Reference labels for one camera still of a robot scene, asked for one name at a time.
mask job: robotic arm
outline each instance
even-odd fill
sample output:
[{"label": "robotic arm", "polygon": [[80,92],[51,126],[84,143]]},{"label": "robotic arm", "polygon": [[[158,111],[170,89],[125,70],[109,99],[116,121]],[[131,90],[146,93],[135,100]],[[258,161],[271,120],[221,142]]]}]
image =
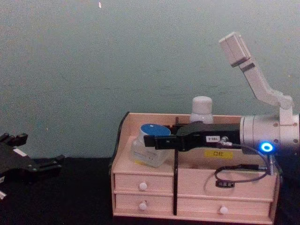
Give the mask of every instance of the robotic arm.
[{"label": "robotic arm", "polygon": [[275,149],[277,154],[298,152],[299,115],[293,115],[292,98],[269,86],[239,33],[233,32],[221,39],[219,43],[231,66],[240,67],[256,98],[269,105],[279,106],[279,117],[278,115],[242,117],[241,144],[259,149],[263,148],[264,143],[268,143],[270,149]]},{"label": "robotic arm", "polygon": [[[257,99],[279,106],[279,115],[243,116],[240,124],[236,125],[198,122],[176,125],[179,129],[173,132],[172,136],[145,136],[146,147],[178,148],[180,151],[188,151],[196,147],[217,147],[217,144],[226,147],[226,142],[207,141],[207,137],[213,136],[218,141],[226,137],[227,143],[248,146],[263,154],[297,154],[300,151],[299,115],[293,115],[292,98],[269,86],[239,33],[233,32],[219,42],[231,66],[240,67]],[[253,154],[253,151],[249,151],[248,148],[242,150],[245,154]]]}]

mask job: black table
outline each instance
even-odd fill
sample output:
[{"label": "black table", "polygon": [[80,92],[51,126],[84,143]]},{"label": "black table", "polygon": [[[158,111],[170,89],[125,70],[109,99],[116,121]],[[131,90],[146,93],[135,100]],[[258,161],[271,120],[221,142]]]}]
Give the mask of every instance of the black table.
[{"label": "black table", "polygon": [[[66,158],[59,177],[31,185],[0,186],[7,197],[0,202],[0,225],[224,225],[195,221],[111,217],[109,158]],[[300,161],[278,159],[285,174],[277,225],[300,224]]]}]

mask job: black cable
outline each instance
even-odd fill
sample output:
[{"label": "black cable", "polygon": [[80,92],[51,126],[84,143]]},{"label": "black cable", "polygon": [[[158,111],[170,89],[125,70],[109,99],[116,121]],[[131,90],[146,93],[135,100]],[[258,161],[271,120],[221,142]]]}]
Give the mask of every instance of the black cable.
[{"label": "black cable", "polygon": [[267,176],[269,174],[270,164],[269,164],[268,160],[264,157],[264,155],[262,153],[260,153],[258,150],[254,149],[252,147],[246,146],[246,145],[242,145],[242,144],[232,144],[232,147],[233,148],[235,148],[235,147],[237,147],[237,148],[247,148],[247,149],[255,152],[256,154],[258,154],[263,159],[263,161],[265,162],[265,165],[267,167],[266,172],[262,176],[252,178],[252,179],[248,179],[248,180],[223,180],[223,179],[220,179],[218,177],[218,173],[221,172],[222,170],[253,169],[255,165],[243,165],[243,164],[241,164],[241,165],[236,165],[236,166],[223,166],[223,167],[218,168],[215,171],[215,177],[218,181],[231,182],[231,183],[246,183],[246,182],[252,182],[252,181],[260,180],[260,179],[264,178],[265,176]]}]

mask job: white cylinder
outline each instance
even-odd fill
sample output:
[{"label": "white cylinder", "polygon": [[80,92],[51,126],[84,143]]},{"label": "white cylinder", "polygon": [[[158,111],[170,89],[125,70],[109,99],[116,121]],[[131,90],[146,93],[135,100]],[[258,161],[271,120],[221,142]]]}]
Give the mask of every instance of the white cylinder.
[{"label": "white cylinder", "polygon": [[192,113],[190,122],[202,121],[206,124],[213,123],[212,99],[206,96],[197,96],[193,98]]}]

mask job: blue led ring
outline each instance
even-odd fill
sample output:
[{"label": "blue led ring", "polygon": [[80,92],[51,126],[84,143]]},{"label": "blue led ring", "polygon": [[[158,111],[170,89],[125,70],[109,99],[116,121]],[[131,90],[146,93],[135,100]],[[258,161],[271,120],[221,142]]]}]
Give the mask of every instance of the blue led ring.
[{"label": "blue led ring", "polygon": [[263,142],[260,146],[260,149],[264,152],[270,152],[274,149],[274,147],[269,142]]}]

